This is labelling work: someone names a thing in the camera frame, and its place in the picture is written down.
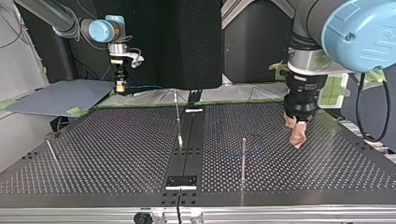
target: black panel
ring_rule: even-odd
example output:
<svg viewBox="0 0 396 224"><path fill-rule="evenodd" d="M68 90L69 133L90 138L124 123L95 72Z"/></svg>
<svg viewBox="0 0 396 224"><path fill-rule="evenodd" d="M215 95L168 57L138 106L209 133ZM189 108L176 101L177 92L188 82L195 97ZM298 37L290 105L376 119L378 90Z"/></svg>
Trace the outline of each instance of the black panel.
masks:
<svg viewBox="0 0 396 224"><path fill-rule="evenodd" d="M135 85L180 89L221 84L220 1L94 1L99 18L125 17L131 44L142 49L144 63L130 70Z"/></svg>
<svg viewBox="0 0 396 224"><path fill-rule="evenodd" d="M291 19L271 1L254 1L225 29L225 74L233 83L275 81Z"/></svg>

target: metal bracket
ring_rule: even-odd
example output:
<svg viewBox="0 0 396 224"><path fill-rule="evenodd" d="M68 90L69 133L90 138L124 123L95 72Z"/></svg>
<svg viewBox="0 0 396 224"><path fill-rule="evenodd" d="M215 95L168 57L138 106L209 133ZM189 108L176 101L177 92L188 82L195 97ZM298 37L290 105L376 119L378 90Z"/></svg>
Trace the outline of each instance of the metal bracket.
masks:
<svg viewBox="0 0 396 224"><path fill-rule="evenodd" d="M166 190L196 190L197 176L169 176L166 181Z"/></svg>
<svg viewBox="0 0 396 224"><path fill-rule="evenodd" d="M248 5L255 0L228 0L221 8L221 29L225 29ZM271 0L290 18L294 17L295 5L291 0Z"/></svg>

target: wire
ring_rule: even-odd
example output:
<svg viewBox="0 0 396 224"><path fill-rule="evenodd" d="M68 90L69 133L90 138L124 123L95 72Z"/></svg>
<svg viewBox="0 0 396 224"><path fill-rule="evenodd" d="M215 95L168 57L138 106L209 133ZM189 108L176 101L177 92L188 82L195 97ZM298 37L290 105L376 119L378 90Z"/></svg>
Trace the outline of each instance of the wire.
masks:
<svg viewBox="0 0 396 224"><path fill-rule="evenodd" d="M15 43L15 42L21 37L22 32L23 32L23 29L22 29L22 26L20 26L20 32L18 33L17 37L16 37L14 40L12 40L11 42L9 42L9 43L7 43L7 44L5 44L5 45L3 45L3 46L0 46L0 49L6 48L6 47L12 45L13 43Z"/></svg>
<svg viewBox="0 0 396 224"><path fill-rule="evenodd" d="M93 77L94 79L99 80L99 76L98 76L98 75L96 74L96 72L95 72L93 69L91 69L87 64L82 63L81 61L79 61L79 60L76 59L76 58L73 58L73 59L75 60L75 62L79 63L79 64L85 69L86 76L84 77L84 79L87 79L87 78L88 78L88 75L90 75L90 76Z"/></svg>
<svg viewBox="0 0 396 224"><path fill-rule="evenodd" d="M85 8L78 0L76 0L76 2L86 13L90 14L90 16L97 20L97 18L93 16L93 14L87 8Z"/></svg>
<svg viewBox="0 0 396 224"><path fill-rule="evenodd" d="M359 111L359 105L361 103L361 93L363 91L363 87L364 87L364 80L366 79L366 74L362 73L361 74L361 81L360 81L360 85L358 88L358 96L356 98L356 120L358 122L358 127L359 130L361 131L361 135L363 136L363 139L366 139L370 142L381 142L384 137L387 135L387 131L388 131L388 126L389 126L389 120L390 120L390 111L391 111L391 99L390 99L390 91L389 91L389 86L388 86L388 82L387 81L383 81L383 87L384 87L384 91L385 91L385 95L387 98L387 118L385 120L385 125L384 125L384 130L382 131L381 135L379 136L379 138L375 139L372 136L367 135L367 133L364 131L363 125L362 125L362 121L361 121L361 112Z"/></svg>
<svg viewBox="0 0 396 224"><path fill-rule="evenodd" d="M0 5L0 8L4 9L4 10L8 13L8 15L12 17L12 14L8 11L7 8L5 8L5 7L1 6L1 5ZM9 23L9 21L7 20L7 18L6 18L5 16L3 16L2 14L0 14L0 17L2 17L2 19L3 19L3 20L6 22L6 24L8 25L8 27L15 33L15 35L18 35L18 34L19 34L19 33L14 29L14 27L11 25L11 23ZM30 43L28 43L28 41L26 41L25 39L23 39L21 36L20 36L20 40L23 41L23 43L25 43L25 44L27 44L27 45L30 45Z"/></svg>
<svg viewBox="0 0 396 224"><path fill-rule="evenodd" d="M182 224L181 213L180 213L180 192L178 193L177 207L176 207L178 224Z"/></svg>
<svg viewBox="0 0 396 224"><path fill-rule="evenodd" d="M103 79L105 79L108 71L110 71L111 65L107 68L106 72L102 75L102 78L100 79L101 81L103 81Z"/></svg>
<svg viewBox="0 0 396 224"><path fill-rule="evenodd" d="M172 92L172 93L175 93L174 91L172 91L172 90L169 90L169 89L166 89L166 88L164 88L164 87L161 87L161 86L128 86L128 88L129 89L144 89L144 88L159 88L159 89L162 89L162 90L165 90L165 91L170 91L170 92ZM186 100L183 96L181 96L179 93L177 93L177 96L178 97L180 97L181 99L183 99L185 102L188 102L188 100Z"/></svg>
<svg viewBox="0 0 396 224"><path fill-rule="evenodd" d="M38 55L37 50L35 50L35 45L33 44L32 39L30 38L29 34L27 33L27 27L24 25L22 17L17 14L15 11L11 11L7 6L0 4L0 8L2 8L12 19L15 20L15 22L22 28L22 34L20 35L20 40L25 43L26 45L30 46L32 48L32 52L35 54L36 58L39 61L42 61L41 57ZM15 35L18 35L19 33L14 29L14 27L10 24L10 22L2 15L0 16L3 18L3 20L6 21L7 25L9 28L15 33Z"/></svg>

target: cable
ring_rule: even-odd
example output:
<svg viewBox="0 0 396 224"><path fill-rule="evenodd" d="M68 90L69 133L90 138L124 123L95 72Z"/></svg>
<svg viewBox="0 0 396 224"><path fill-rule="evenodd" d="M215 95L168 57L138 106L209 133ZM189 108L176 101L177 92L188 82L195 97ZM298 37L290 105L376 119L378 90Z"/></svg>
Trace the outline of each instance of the cable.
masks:
<svg viewBox="0 0 396 224"><path fill-rule="evenodd" d="M25 43L26 45L30 46L32 48L32 52L34 53L35 57L39 60L42 61L41 57L38 55L37 50L35 50L35 45L33 44L32 39L30 38L29 34L27 33L27 27L24 25L22 17L17 14L15 11L11 11L7 6L0 4L0 8L2 8L12 19L15 20L15 22L22 28L22 34L20 35L20 40ZM14 29L14 27L10 24L10 22L0 14L0 16L6 21L7 25L9 28L15 33L15 35L18 35L18 32Z"/></svg>
<svg viewBox="0 0 396 224"><path fill-rule="evenodd" d="M73 59L75 60L75 62L79 63L79 64L85 69L86 76L85 76L84 79L87 79L88 75L90 75L90 76L93 77L94 79L99 80L99 76L98 76L98 75L96 74L96 72L95 72L93 69L91 69L87 64L82 63L81 61L79 61L79 60L76 59L76 58L73 58Z"/></svg>
<svg viewBox="0 0 396 224"><path fill-rule="evenodd" d="M93 14L87 8L85 8L78 0L76 0L76 2L86 13L90 14L90 16L97 20L97 18L93 16Z"/></svg>
<svg viewBox="0 0 396 224"><path fill-rule="evenodd" d="M128 86L128 89L143 89L143 88L159 88L159 89L162 89L162 90L166 90L166 91L170 91L170 92L172 92L172 93L175 93L174 91L172 91L172 90L169 90L169 89L166 89L166 88L164 88L164 87L161 87L161 86ZM178 97L180 97L181 99L183 99L185 102L188 102L188 100L186 100L183 96L181 96L179 93L177 93L177 95L178 95Z"/></svg>
<svg viewBox="0 0 396 224"><path fill-rule="evenodd" d="M8 15L12 17L12 14L10 14L10 12L9 12L5 7L3 7L3 6L0 5L0 8L4 9L4 10L8 13ZM19 33L14 29L14 27L11 25L11 23L9 23L9 21L7 20L7 18L6 18L5 16L3 16L2 14L0 14L0 17L6 22L6 24L8 25L8 27L15 33L15 35L18 35L18 34L19 34ZM25 39L23 39L21 36L20 36L20 40L23 41L23 43L25 43L25 44L27 44L27 45L30 45L30 43L28 43L28 41L26 41Z"/></svg>
<svg viewBox="0 0 396 224"><path fill-rule="evenodd" d="M110 66L107 68L107 70L106 70L105 74L104 74L104 75L102 75L102 78L100 79L101 81L103 81L103 79L105 79L105 77L106 77L106 75L107 75L108 71L110 71L110 68L111 68L111 65L110 65Z"/></svg>
<svg viewBox="0 0 396 224"><path fill-rule="evenodd" d="M58 31L58 30L55 29L56 34L59 35L59 36L63 36L65 38L74 37L75 40L78 42L81 39L80 33L82 33L81 32L81 27L79 25L78 17L76 15L76 13L70 7L64 6L64 8L66 8L70 12L72 17L73 17L73 20L75 22L75 25L73 26L74 29L71 32L67 32L67 33L64 33L64 32L61 32L61 31Z"/></svg>
<svg viewBox="0 0 396 224"><path fill-rule="evenodd" d="M385 91L385 95L387 98L387 118L385 120L385 125L384 125L384 130L381 133L381 136L377 139L373 138L372 136L367 135L367 133L364 131L363 129L363 125L362 125L362 121L361 121L361 113L359 111L359 105L361 103L361 93L363 91L363 87L364 87L364 80L366 79L366 74L362 73L361 74L361 81L360 81L360 85L358 88L358 96L356 99L356 120L358 122L358 127L359 130L361 131L361 135L363 136L363 139L366 139L370 142L380 142L384 139L384 137L387 135L387 131L388 131L388 126L389 126L389 120L390 120L390 111L391 111L391 99L390 99L390 91L389 91L389 86L388 86L388 82L387 81L383 81L383 87L384 87L384 91Z"/></svg>
<svg viewBox="0 0 396 224"><path fill-rule="evenodd" d="M5 45L3 45L3 46L0 46L0 49L6 48L6 47L12 45L13 43L15 43L15 42L21 37L22 32L23 32L23 29L22 29L22 26L21 26L20 32L18 33L17 37L16 37L14 40L12 40L11 42L9 42L9 43L7 43L7 44L5 44Z"/></svg>
<svg viewBox="0 0 396 224"><path fill-rule="evenodd" d="M178 193L178 198L177 198L177 220L178 220L178 224L182 224L182 220L181 220L181 213L180 213L180 192Z"/></svg>

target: metal rod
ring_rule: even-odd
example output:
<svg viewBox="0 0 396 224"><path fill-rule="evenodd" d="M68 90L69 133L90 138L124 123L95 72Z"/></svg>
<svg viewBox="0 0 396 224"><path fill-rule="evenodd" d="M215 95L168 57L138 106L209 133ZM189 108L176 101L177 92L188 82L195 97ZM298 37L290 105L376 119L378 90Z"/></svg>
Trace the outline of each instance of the metal rod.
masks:
<svg viewBox="0 0 396 224"><path fill-rule="evenodd" d="M53 147L52 147L52 144L50 143L50 140L47 139L46 143L49 146L49 151L50 151L50 154L52 154L53 159L58 161L58 158L56 157L55 151L53 150Z"/></svg>
<svg viewBox="0 0 396 224"><path fill-rule="evenodd" d="M175 103L176 103L176 114L177 114L177 127L178 127L178 143L180 145L180 149L183 147L183 138L181 137L181 121L180 121L180 113L178 110L178 97L177 90L174 91L175 95Z"/></svg>
<svg viewBox="0 0 396 224"><path fill-rule="evenodd" d="M245 169L246 169L246 152L247 152L247 139L242 139L242 184L245 185Z"/></svg>
<svg viewBox="0 0 396 224"><path fill-rule="evenodd" d="M70 12L56 0L16 0L16 2L61 32L71 30L75 25Z"/></svg>

